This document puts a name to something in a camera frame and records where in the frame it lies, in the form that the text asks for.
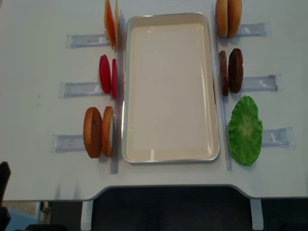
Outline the bread slice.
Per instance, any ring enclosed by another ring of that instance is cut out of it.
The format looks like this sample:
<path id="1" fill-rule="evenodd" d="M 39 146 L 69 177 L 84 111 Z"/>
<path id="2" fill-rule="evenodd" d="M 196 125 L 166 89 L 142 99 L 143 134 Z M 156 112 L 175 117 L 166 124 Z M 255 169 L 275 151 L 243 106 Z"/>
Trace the bread slice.
<path id="1" fill-rule="evenodd" d="M 111 106 L 107 106 L 103 114 L 102 122 L 102 151 L 107 157 L 113 155 L 112 138 L 114 131 L 114 111 Z"/>
<path id="2" fill-rule="evenodd" d="M 102 152 L 102 117 L 96 107 L 86 110 L 83 141 L 90 158 L 99 158 Z"/>

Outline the inner red tomato slice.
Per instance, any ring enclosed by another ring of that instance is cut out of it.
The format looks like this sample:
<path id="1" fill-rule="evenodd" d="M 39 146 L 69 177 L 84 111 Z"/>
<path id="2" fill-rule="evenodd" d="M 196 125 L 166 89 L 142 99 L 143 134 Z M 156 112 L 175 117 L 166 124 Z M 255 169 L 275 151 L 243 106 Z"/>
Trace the inner red tomato slice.
<path id="1" fill-rule="evenodd" d="M 112 62 L 112 98 L 116 99 L 116 85 L 117 85 L 117 64 L 116 59 Z"/>

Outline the red tomato slice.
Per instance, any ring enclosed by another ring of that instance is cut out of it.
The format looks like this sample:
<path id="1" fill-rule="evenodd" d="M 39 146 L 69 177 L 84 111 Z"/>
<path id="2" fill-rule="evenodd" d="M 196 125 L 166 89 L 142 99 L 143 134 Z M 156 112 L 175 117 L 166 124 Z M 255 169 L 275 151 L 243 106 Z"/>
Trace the red tomato slice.
<path id="1" fill-rule="evenodd" d="M 106 55 L 101 56 L 99 63 L 99 76 L 102 90 L 105 94 L 111 92 L 111 72 L 110 65 Z"/>
<path id="2" fill-rule="evenodd" d="M 116 85 L 117 85 L 117 64 L 116 59 L 112 62 L 112 98 L 116 99 Z"/>

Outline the outer red tomato slice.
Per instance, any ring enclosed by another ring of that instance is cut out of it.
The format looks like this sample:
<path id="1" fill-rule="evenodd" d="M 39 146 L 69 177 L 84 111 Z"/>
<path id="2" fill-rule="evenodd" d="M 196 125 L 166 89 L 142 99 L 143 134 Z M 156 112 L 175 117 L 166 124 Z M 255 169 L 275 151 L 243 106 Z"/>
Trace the outer red tomato slice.
<path id="1" fill-rule="evenodd" d="M 111 92 L 111 72 L 110 65 L 106 55 L 101 56 L 99 63 L 99 76 L 102 90 L 105 94 Z"/>

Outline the inner brown meat patty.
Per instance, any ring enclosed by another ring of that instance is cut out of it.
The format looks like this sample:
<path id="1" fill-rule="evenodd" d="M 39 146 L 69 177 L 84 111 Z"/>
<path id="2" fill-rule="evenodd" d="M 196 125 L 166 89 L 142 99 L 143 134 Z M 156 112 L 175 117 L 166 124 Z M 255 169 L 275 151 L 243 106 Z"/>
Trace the inner brown meat patty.
<path id="1" fill-rule="evenodd" d="M 219 66 L 222 82 L 222 94 L 224 96 L 229 95 L 229 82 L 228 82 L 228 70 L 227 70 L 227 57 L 225 51 L 219 52 Z"/>

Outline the brown meat patty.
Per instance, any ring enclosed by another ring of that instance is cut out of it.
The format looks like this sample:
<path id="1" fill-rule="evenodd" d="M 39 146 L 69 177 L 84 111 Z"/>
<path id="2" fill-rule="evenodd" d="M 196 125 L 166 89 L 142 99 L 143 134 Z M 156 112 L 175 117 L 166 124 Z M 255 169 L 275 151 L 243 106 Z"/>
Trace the brown meat patty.
<path id="1" fill-rule="evenodd" d="M 238 93 L 241 90 L 244 78 L 243 56 L 238 48 L 233 49 L 229 56 L 228 77 L 230 91 Z"/>
<path id="2" fill-rule="evenodd" d="M 222 94 L 224 96 L 229 95 L 229 82 L 228 82 L 228 70 L 227 70 L 227 57 L 225 51 L 219 52 L 219 66 L 222 82 Z"/>

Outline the green lettuce leaf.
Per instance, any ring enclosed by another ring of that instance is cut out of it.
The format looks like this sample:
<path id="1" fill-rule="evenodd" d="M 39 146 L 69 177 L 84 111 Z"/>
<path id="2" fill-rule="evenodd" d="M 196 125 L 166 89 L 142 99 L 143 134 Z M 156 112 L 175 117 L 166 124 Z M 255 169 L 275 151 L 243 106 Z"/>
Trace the green lettuce leaf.
<path id="1" fill-rule="evenodd" d="M 243 96 L 234 107 L 228 123 L 230 156 L 242 166 L 251 166 L 259 157 L 263 124 L 258 106 L 250 96 Z"/>

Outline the outer brown meat patty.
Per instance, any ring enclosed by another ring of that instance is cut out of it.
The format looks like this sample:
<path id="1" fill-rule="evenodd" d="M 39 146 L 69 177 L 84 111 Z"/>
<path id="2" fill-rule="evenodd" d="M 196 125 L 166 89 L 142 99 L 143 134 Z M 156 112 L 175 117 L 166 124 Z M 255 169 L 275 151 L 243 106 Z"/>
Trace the outer brown meat patty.
<path id="1" fill-rule="evenodd" d="M 241 90 L 244 78 L 243 56 L 238 48 L 233 49 L 229 56 L 228 77 L 230 91 L 238 93 Z"/>

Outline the outer orange cheese slice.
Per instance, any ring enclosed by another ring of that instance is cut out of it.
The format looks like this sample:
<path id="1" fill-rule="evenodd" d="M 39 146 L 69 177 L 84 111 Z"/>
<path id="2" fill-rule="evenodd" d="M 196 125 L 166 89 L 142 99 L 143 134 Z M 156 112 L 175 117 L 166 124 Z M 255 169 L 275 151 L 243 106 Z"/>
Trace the outer orange cheese slice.
<path id="1" fill-rule="evenodd" d="M 111 48 L 113 50 L 115 45 L 115 24 L 109 0 L 105 0 L 104 4 L 104 25 L 110 41 Z"/>

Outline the cream rectangular metal tray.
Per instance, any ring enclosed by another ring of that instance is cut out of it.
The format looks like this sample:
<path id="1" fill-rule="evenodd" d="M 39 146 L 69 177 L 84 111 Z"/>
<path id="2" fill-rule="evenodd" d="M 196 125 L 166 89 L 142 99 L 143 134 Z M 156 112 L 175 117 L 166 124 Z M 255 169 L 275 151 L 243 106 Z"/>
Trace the cream rectangular metal tray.
<path id="1" fill-rule="evenodd" d="M 130 18 L 125 61 L 123 158 L 215 160 L 220 146 L 207 17 Z"/>

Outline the left clear acrylic rack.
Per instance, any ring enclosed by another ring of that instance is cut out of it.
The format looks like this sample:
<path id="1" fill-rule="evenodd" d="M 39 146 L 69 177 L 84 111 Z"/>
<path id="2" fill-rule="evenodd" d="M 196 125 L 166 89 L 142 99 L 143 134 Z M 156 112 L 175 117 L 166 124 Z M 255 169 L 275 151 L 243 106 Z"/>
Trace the left clear acrylic rack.
<path id="1" fill-rule="evenodd" d="M 126 44 L 126 22 L 123 13 L 120 12 L 119 18 L 119 52 L 117 53 L 117 83 L 116 99 L 114 112 L 113 128 L 113 156 L 111 157 L 111 174 L 118 173 L 119 156 L 121 155 L 121 126 L 123 115 L 123 98 L 124 98 L 124 59 Z M 103 96 L 103 90 L 98 83 L 65 83 L 61 82 L 59 86 L 59 98 L 86 97 L 86 96 Z M 52 135 L 51 152 L 81 152 L 85 151 L 82 135 Z"/>

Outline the clear acrylic rack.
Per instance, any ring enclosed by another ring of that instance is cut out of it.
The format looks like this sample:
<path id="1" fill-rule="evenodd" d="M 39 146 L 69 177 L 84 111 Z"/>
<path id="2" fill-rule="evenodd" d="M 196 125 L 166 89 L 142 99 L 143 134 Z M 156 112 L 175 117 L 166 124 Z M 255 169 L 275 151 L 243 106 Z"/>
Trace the clear acrylic rack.
<path id="1" fill-rule="evenodd" d="M 212 24 L 212 34 L 214 43 L 214 54 L 215 54 L 215 65 L 217 72 L 217 87 L 218 96 L 216 96 L 216 104 L 220 109 L 219 116 L 222 122 L 222 134 L 219 136 L 223 140 L 224 144 L 224 155 L 226 159 L 227 170 L 232 170 L 231 156 L 229 153 L 229 139 L 227 131 L 227 119 L 225 113 L 224 96 L 222 95 L 222 83 L 220 80 L 220 68 L 219 68 L 219 57 L 218 57 L 218 33 L 215 23 L 215 9 L 214 6 L 211 7 L 211 24 Z M 253 27 L 262 29 L 263 33 L 254 32 Z M 240 32 L 240 37 L 257 37 L 259 35 L 266 35 L 266 23 L 258 24 L 246 24 L 241 25 L 240 28 L 244 28 L 244 32 Z M 281 75 L 268 75 L 261 77 L 248 77 L 244 78 L 242 85 L 242 90 L 244 92 L 249 91 L 282 91 L 282 81 Z M 295 140 L 293 136 L 293 128 L 278 128 L 263 131 L 262 147 L 288 147 L 295 146 Z"/>
<path id="2" fill-rule="evenodd" d="M 121 155 L 121 126 L 123 115 L 123 98 L 124 98 L 124 59 L 126 44 L 126 22 L 123 13 L 120 12 L 119 18 L 119 52 L 117 53 L 117 83 L 116 99 L 114 112 L 113 128 L 113 156 L 111 157 L 111 174 L 118 173 L 119 156 Z M 103 96 L 103 90 L 98 83 L 65 83 L 61 82 L 59 86 L 59 98 L 86 97 L 86 96 Z M 81 152 L 85 151 L 82 135 L 52 135 L 51 152 Z"/>

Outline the left white table leg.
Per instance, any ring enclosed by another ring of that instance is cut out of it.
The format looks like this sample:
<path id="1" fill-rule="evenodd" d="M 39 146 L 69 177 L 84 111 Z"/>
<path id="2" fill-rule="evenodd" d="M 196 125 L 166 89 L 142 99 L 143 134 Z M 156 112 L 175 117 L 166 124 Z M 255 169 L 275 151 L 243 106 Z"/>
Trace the left white table leg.
<path id="1" fill-rule="evenodd" d="M 92 227 L 93 201 L 85 201 L 82 203 L 80 229 L 82 231 L 90 231 Z"/>

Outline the white table leg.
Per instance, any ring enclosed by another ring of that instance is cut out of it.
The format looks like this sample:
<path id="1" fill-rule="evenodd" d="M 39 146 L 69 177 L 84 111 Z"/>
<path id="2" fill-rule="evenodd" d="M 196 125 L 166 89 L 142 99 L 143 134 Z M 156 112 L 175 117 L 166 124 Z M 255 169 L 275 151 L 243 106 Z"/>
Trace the white table leg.
<path id="1" fill-rule="evenodd" d="M 252 229 L 262 231 L 264 229 L 262 203 L 260 199 L 250 199 Z"/>
<path id="2" fill-rule="evenodd" d="M 92 227 L 93 201 L 85 201 L 82 203 L 80 229 L 82 231 L 90 231 Z"/>

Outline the right clear acrylic rack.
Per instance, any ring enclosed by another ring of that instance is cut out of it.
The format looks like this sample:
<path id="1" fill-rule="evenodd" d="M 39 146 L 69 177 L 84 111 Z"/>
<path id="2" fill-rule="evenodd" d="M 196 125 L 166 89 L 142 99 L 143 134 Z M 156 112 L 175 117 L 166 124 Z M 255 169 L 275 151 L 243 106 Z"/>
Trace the right clear acrylic rack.
<path id="1" fill-rule="evenodd" d="M 214 6 L 211 7 L 211 24 L 212 24 L 212 34 L 214 43 L 214 54 L 215 54 L 215 65 L 217 72 L 217 87 L 218 96 L 216 96 L 216 104 L 220 109 L 219 116 L 222 122 L 222 134 L 219 136 L 223 140 L 224 144 L 224 155 L 226 159 L 227 170 L 232 170 L 231 156 L 229 153 L 229 139 L 227 131 L 227 119 L 225 113 L 224 96 L 222 95 L 222 83 L 220 80 L 220 68 L 219 68 L 219 57 L 218 57 L 218 33 L 215 23 L 215 9 Z M 254 32 L 253 27 L 262 29 L 263 33 Z M 240 37 L 257 37 L 259 35 L 266 35 L 266 23 L 258 24 L 246 24 L 241 25 L 240 28 L 244 28 L 244 32 L 240 32 Z M 248 77 L 244 78 L 242 85 L 242 90 L 244 92 L 249 91 L 282 91 L 282 81 L 281 75 L 268 75 L 261 77 Z M 295 146 L 295 140 L 293 136 L 293 128 L 278 128 L 263 131 L 262 147 L 288 147 Z"/>

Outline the inner right bun slice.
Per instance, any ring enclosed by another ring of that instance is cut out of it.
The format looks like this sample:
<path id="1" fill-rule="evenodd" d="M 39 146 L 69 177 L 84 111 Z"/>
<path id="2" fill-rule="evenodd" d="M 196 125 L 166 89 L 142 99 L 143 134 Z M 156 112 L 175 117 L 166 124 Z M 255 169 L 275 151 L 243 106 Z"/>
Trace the inner right bun slice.
<path id="1" fill-rule="evenodd" d="M 227 0 L 217 0 L 215 5 L 215 19 L 218 34 L 225 38 L 228 33 L 228 4 Z"/>

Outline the bun slice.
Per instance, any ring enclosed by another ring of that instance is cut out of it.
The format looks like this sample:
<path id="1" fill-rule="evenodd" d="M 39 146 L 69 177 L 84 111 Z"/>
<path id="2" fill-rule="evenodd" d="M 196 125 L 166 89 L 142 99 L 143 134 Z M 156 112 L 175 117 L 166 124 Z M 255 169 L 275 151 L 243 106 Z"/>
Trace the bun slice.
<path id="1" fill-rule="evenodd" d="M 228 33 L 228 4 L 227 0 L 217 0 L 215 5 L 215 19 L 218 34 L 225 38 Z"/>
<path id="2" fill-rule="evenodd" d="M 239 30 L 242 16 L 242 1 L 228 0 L 228 36 L 234 38 Z"/>

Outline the outer right bun slice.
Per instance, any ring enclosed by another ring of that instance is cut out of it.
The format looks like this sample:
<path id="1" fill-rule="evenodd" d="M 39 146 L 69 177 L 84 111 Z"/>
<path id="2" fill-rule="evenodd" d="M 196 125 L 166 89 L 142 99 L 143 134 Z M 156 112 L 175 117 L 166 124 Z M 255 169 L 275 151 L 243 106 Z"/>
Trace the outer right bun slice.
<path id="1" fill-rule="evenodd" d="M 239 30 L 242 16 L 242 1 L 228 0 L 228 36 L 234 38 Z"/>

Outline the right white table leg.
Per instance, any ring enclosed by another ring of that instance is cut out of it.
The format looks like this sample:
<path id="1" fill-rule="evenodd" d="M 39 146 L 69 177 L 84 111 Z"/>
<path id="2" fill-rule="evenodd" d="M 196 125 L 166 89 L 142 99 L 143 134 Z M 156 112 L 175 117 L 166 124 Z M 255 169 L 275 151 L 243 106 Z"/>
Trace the right white table leg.
<path id="1" fill-rule="evenodd" d="M 264 229 L 262 203 L 260 199 L 250 199 L 252 229 L 262 231 Z"/>

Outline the dark object bottom left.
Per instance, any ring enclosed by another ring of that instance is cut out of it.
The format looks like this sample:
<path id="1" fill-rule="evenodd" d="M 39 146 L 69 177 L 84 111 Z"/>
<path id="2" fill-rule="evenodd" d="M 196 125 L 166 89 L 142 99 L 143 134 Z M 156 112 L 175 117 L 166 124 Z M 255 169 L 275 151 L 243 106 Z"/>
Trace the dark object bottom left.
<path id="1" fill-rule="evenodd" d="M 0 164 L 0 203 L 3 201 L 6 186 L 11 175 L 11 170 L 8 162 L 2 162 Z"/>

